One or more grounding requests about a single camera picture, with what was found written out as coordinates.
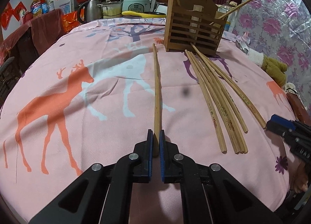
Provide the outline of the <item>person's right hand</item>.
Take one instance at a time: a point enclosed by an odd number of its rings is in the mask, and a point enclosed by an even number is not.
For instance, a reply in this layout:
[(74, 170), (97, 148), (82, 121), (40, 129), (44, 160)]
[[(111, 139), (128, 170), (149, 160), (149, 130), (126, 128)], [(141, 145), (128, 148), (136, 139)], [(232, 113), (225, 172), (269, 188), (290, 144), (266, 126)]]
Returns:
[(302, 161), (294, 175), (291, 189), (294, 190), (295, 193), (299, 194), (302, 192), (306, 192), (308, 190), (308, 175), (305, 170), (305, 163)]

